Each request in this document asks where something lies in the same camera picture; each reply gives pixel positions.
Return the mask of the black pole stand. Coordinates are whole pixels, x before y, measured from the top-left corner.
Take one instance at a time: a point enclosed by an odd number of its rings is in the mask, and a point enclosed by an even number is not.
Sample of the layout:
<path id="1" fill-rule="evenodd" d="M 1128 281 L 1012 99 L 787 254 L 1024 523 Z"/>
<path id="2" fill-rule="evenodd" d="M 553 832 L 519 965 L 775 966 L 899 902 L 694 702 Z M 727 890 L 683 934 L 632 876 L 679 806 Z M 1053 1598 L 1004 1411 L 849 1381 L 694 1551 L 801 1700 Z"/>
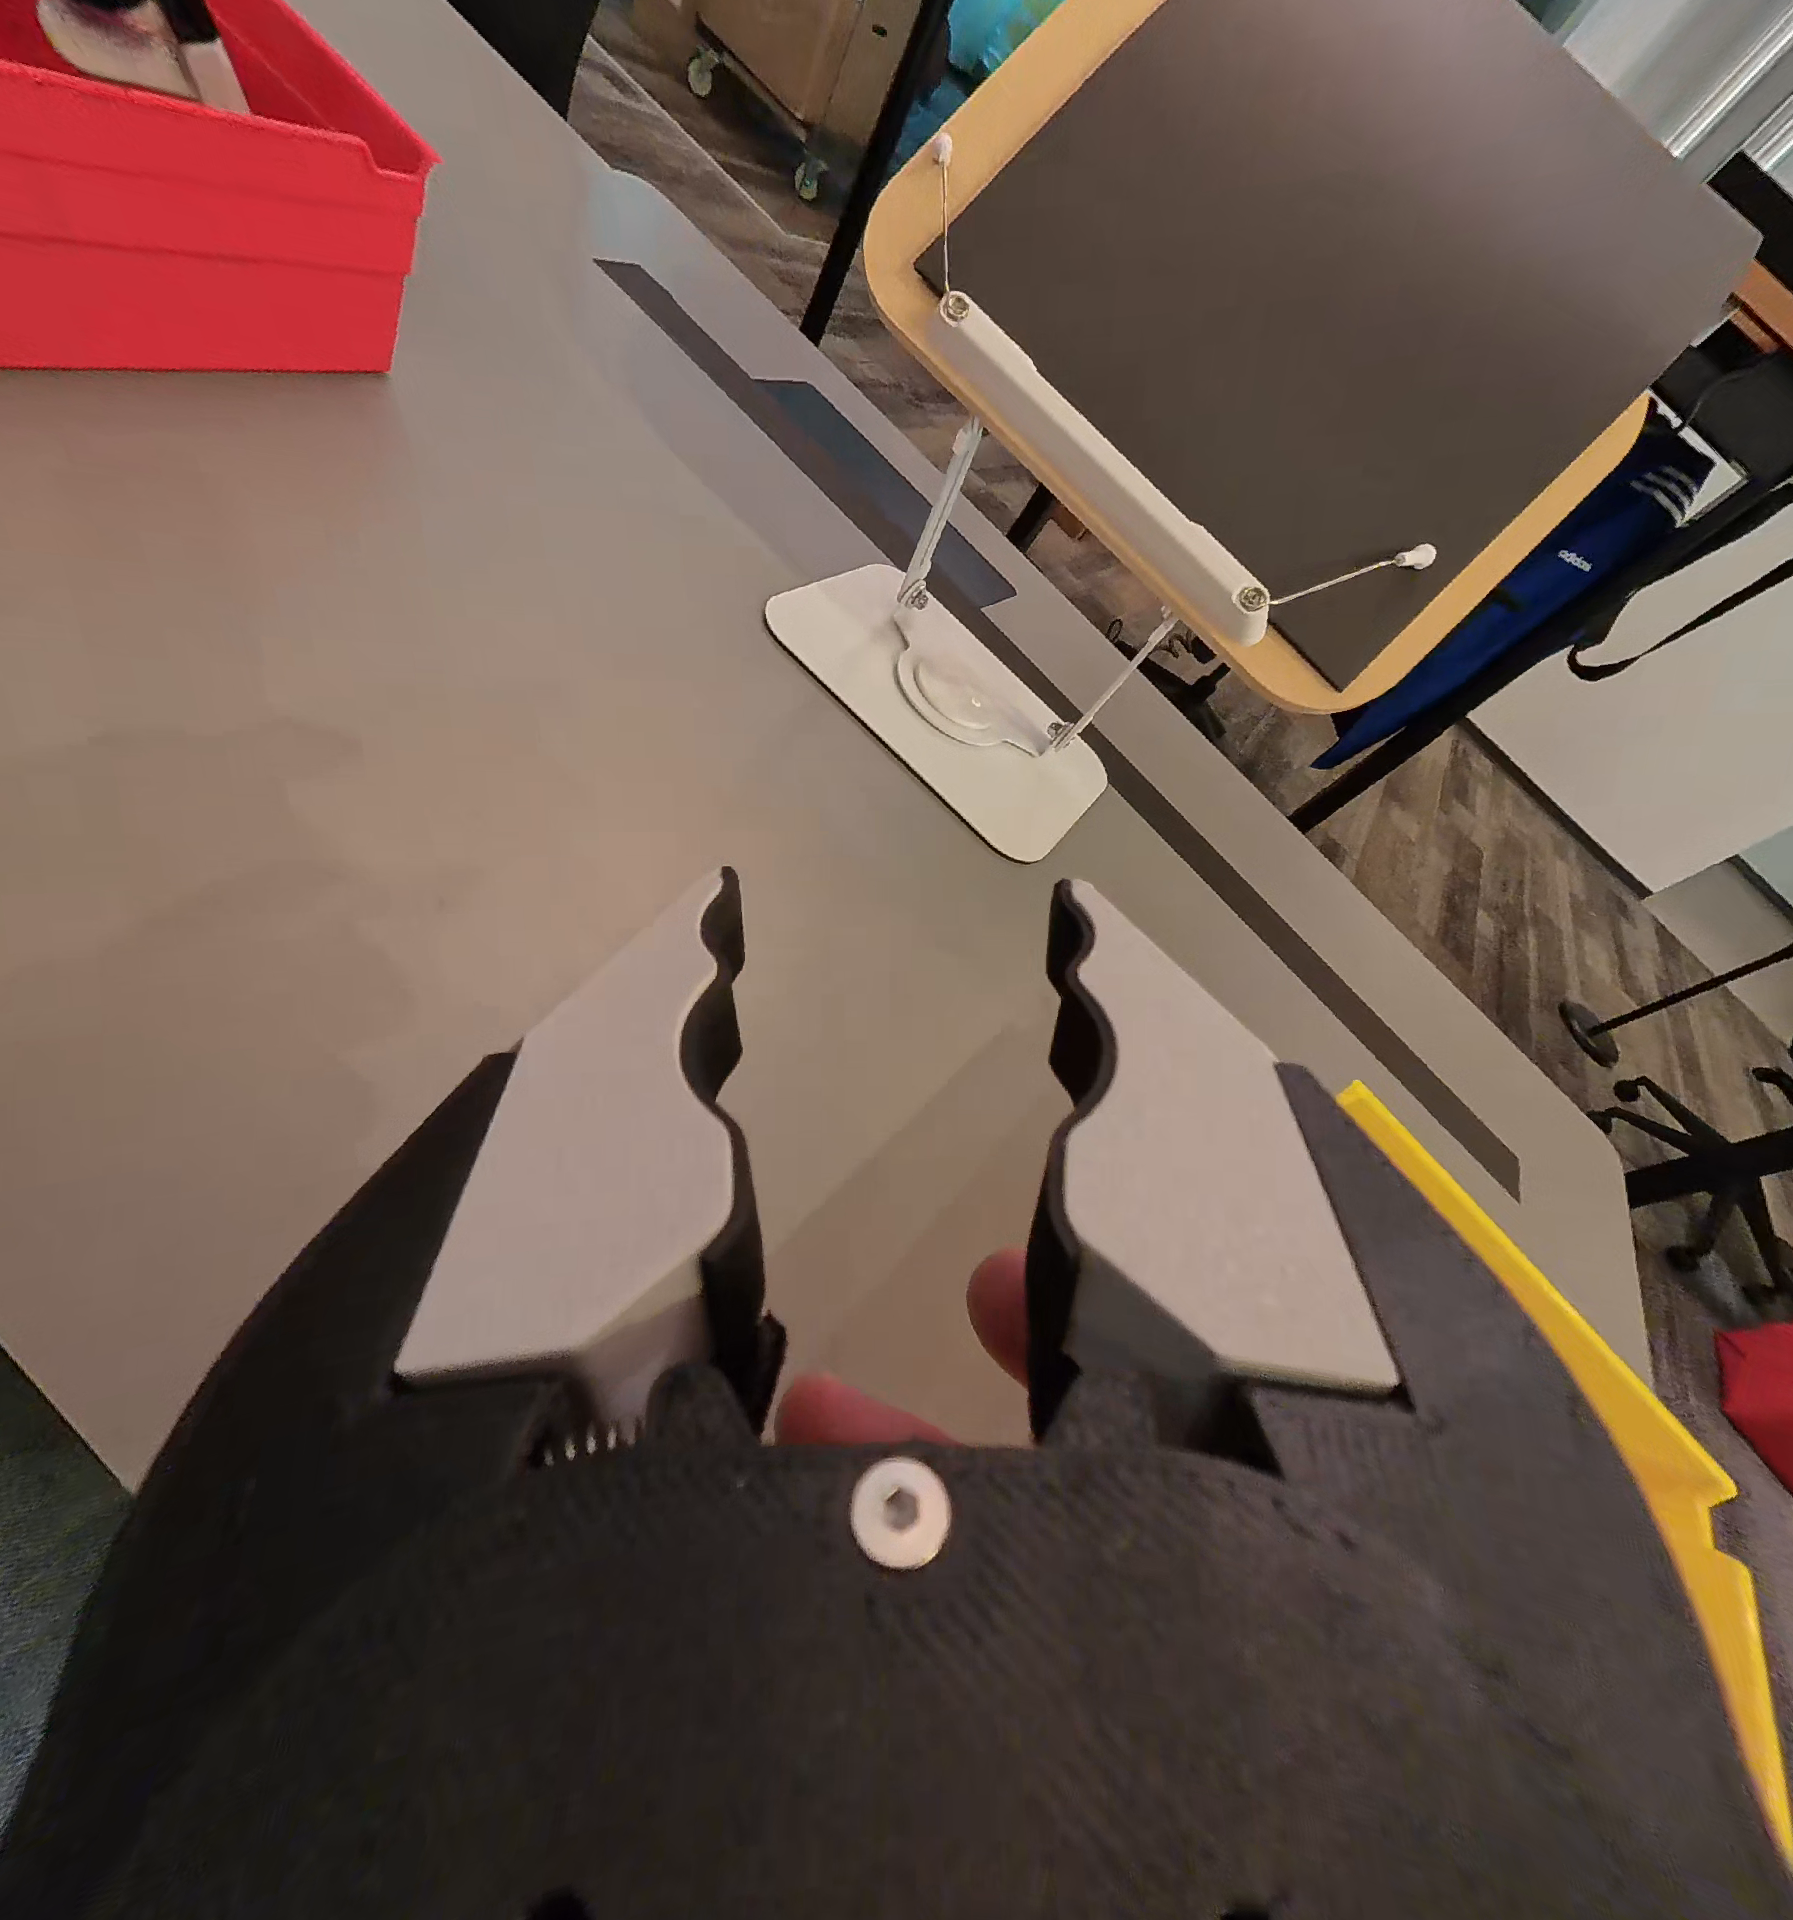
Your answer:
<path id="1" fill-rule="evenodd" d="M 919 94 L 926 92 L 936 82 L 936 68 L 942 67 L 936 54 L 947 48 L 950 12 L 950 2 L 917 4 L 908 38 L 891 68 L 853 180 L 841 204 L 836 233 L 828 238 L 801 321 L 797 323 L 801 338 L 814 348 L 825 341 L 828 324 L 836 318 L 836 305 L 841 299 L 848 275 L 860 254 L 870 207 L 891 171 L 893 151 L 904 132 L 910 107 Z"/>

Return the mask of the black office chair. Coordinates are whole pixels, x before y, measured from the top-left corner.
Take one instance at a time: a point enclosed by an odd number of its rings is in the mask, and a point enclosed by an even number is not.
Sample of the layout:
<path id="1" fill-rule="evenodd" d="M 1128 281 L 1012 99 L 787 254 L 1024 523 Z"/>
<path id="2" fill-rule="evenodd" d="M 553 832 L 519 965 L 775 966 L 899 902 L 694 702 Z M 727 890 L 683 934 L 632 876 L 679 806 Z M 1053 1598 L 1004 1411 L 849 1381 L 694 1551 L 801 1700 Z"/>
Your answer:
<path id="1" fill-rule="evenodd" d="M 1779 1090 L 1793 1110 L 1793 1068 L 1756 1068 L 1752 1079 Z M 1590 1113 L 1602 1133 L 1613 1133 L 1625 1119 L 1677 1151 L 1671 1160 L 1626 1175 L 1628 1210 L 1706 1197 L 1699 1228 L 1667 1249 L 1668 1263 L 1682 1275 L 1697 1273 L 1702 1261 L 1719 1250 L 1724 1228 L 1740 1222 L 1764 1270 L 1762 1285 L 1752 1290 L 1753 1312 L 1769 1317 L 1775 1307 L 1793 1307 L 1793 1250 L 1775 1231 L 1765 1194 L 1773 1179 L 1793 1175 L 1793 1123 L 1731 1141 L 1642 1072 L 1617 1080 L 1615 1098 L 1617 1106 Z"/>

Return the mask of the red plastic bin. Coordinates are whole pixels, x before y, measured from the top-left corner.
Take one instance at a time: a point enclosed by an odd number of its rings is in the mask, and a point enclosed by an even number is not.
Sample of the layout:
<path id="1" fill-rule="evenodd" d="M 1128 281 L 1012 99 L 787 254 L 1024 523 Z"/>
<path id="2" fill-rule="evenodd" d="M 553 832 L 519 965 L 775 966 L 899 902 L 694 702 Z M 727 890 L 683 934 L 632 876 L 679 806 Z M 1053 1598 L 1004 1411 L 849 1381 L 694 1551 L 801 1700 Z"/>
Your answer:
<path id="1" fill-rule="evenodd" d="M 288 4 L 205 4 L 245 108 L 0 4 L 0 371 L 389 371 L 436 156 Z"/>

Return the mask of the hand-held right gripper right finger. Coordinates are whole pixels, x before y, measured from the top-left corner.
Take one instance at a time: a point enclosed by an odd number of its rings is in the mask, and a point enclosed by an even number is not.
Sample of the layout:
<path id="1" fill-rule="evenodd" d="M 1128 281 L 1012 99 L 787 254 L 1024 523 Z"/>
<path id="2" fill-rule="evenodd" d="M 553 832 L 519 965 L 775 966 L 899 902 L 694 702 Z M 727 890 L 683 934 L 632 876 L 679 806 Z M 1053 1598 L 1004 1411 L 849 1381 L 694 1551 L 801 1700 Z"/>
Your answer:
<path id="1" fill-rule="evenodd" d="M 1089 1374 L 1212 1431 L 1245 1381 L 1384 1400 L 1389 1340 L 1296 1113 L 1319 1094 L 1086 881 L 1053 890 L 1049 1065 L 1070 1098 L 1027 1246 L 1028 1416 Z"/>

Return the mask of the black tilted panel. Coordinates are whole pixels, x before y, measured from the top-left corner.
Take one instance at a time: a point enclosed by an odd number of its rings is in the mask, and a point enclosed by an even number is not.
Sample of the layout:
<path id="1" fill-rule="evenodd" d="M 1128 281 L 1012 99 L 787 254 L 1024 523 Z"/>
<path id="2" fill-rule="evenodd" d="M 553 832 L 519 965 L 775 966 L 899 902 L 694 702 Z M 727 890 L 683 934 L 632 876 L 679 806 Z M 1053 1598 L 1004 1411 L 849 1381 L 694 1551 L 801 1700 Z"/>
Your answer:
<path id="1" fill-rule="evenodd" d="M 601 2 L 450 2 L 454 14 L 568 120 Z"/>

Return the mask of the wooden-edged black board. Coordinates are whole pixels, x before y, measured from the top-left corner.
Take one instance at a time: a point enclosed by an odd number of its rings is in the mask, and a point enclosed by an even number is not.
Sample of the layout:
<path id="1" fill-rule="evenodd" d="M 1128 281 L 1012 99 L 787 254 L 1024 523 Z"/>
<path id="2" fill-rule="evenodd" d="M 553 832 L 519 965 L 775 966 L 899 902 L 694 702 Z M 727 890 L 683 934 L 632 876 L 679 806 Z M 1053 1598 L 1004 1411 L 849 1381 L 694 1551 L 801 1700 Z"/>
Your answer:
<path id="1" fill-rule="evenodd" d="M 1399 684 L 1757 247 L 1516 4 L 1061 4 L 862 236 L 888 329 L 1245 681 Z"/>

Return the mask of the blue striped sports bag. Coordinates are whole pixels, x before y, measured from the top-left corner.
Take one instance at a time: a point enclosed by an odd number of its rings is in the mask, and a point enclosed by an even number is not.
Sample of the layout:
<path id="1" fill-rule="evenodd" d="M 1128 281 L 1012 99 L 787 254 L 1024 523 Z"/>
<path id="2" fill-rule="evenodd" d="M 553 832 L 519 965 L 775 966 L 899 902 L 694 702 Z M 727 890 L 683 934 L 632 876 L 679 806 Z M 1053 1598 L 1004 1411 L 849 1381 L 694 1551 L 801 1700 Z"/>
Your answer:
<path id="1" fill-rule="evenodd" d="M 1617 467 L 1426 659 L 1335 722 L 1335 743 L 1310 769 L 1334 771 L 1385 742 L 1546 619 L 1576 609 L 1592 589 L 1652 554 L 1691 516 L 1719 466 L 1668 419 L 1652 418 Z"/>

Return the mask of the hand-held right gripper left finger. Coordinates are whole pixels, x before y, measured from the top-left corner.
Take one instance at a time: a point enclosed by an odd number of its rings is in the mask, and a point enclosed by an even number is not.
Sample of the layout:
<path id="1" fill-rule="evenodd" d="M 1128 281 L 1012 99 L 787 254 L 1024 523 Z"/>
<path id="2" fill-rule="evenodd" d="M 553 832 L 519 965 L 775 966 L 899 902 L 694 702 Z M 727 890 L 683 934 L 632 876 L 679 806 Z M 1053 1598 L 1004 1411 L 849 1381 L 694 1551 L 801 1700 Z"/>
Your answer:
<path id="1" fill-rule="evenodd" d="M 410 1384 L 571 1379 L 601 1427 L 710 1366 L 763 1427 L 764 1307 L 739 1064 L 739 876 L 714 869 L 522 1036 L 395 1363 Z"/>

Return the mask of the yellow plastic bin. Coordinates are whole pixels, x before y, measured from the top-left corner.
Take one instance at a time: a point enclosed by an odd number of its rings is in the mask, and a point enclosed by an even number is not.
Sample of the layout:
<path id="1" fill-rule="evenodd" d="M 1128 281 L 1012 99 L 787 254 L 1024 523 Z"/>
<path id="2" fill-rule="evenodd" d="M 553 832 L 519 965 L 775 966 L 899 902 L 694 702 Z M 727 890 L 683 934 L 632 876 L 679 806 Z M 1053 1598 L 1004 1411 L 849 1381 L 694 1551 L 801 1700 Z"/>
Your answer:
<path id="1" fill-rule="evenodd" d="M 1371 1088 L 1354 1080 L 1338 1106 L 1494 1273 L 1602 1420 L 1677 1566 L 1748 1778 L 1793 1868 L 1793 1798 L 1757 1595 L 1748 1564 L 1719 1545 L 1713 1528 L 1737 1483 Z"/>

